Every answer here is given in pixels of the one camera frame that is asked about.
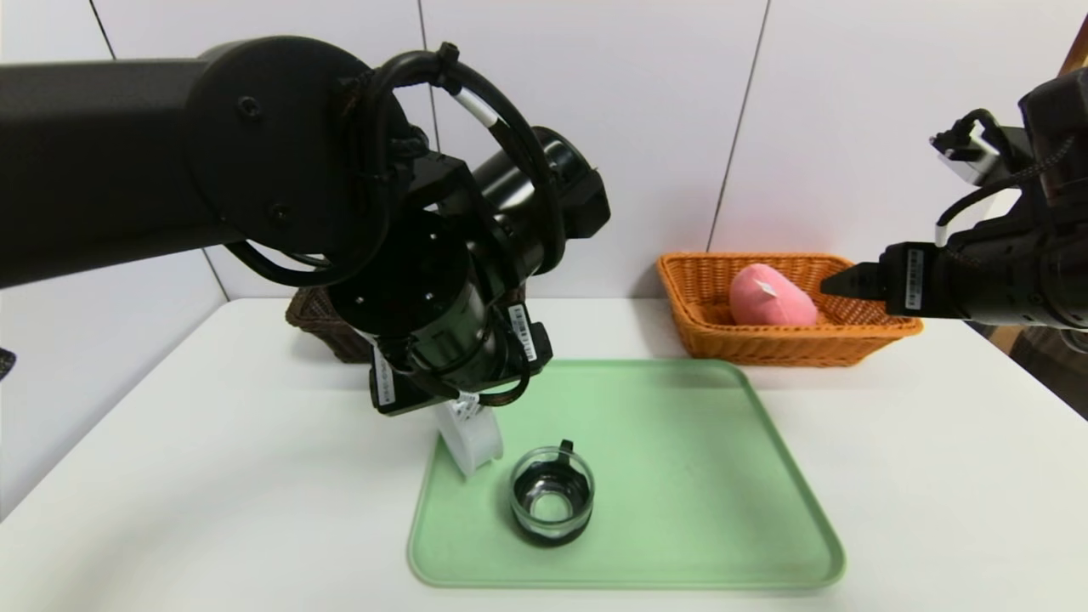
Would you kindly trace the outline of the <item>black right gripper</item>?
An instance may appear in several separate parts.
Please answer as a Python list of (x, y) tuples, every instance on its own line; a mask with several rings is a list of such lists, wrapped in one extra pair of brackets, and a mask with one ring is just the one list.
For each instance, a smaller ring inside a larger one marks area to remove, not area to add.
[(996, 241), (922, 241), (888, 247), (881, 264), (855, 264), (823, 279), (824, 295), (885, 301), (893, 316), (928, 319), (1010, 319), (1006, 272)]

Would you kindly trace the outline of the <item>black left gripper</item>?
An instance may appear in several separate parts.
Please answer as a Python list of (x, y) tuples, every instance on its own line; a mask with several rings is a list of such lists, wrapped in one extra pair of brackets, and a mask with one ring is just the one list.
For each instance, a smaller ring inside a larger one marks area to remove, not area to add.
[(487, 303), (474, 281), (368, 284), (368, 336), (378, 413), (398, 416), (474, 393), (512, 404), (553, 354), (524, 303)]

